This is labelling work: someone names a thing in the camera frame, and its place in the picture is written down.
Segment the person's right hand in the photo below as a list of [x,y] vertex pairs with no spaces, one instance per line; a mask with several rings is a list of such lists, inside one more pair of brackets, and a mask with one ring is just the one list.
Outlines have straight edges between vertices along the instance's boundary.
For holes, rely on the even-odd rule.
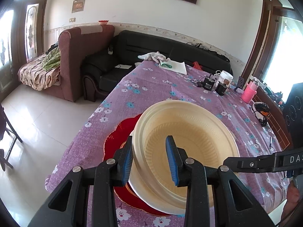
[[301,200],[301,194],[299,189],[291,181],[287,189],[287,201],[281,214],[281,223],[279,226],[284,226],[291,216],[291,212],[295,209]]

